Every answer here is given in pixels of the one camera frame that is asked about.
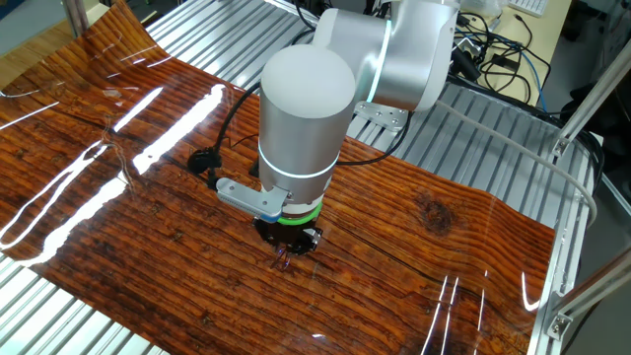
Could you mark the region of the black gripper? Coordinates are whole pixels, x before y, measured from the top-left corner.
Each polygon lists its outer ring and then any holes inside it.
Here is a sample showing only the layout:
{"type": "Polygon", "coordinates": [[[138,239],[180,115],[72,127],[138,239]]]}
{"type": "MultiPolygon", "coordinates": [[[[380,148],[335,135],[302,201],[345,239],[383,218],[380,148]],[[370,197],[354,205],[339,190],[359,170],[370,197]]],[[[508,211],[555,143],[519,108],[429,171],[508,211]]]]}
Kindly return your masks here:
{"type": "Polygon", "coordinates": [[[322,229],[316,226],[316,220],[288,220],[281,218],[271,223],[255,218],[252,225],[262,240],[276,248],[274,261],[282,256],[283,262],[290,262],[291,254],[303,255],[314,251],[322,236],[322,229]]]}

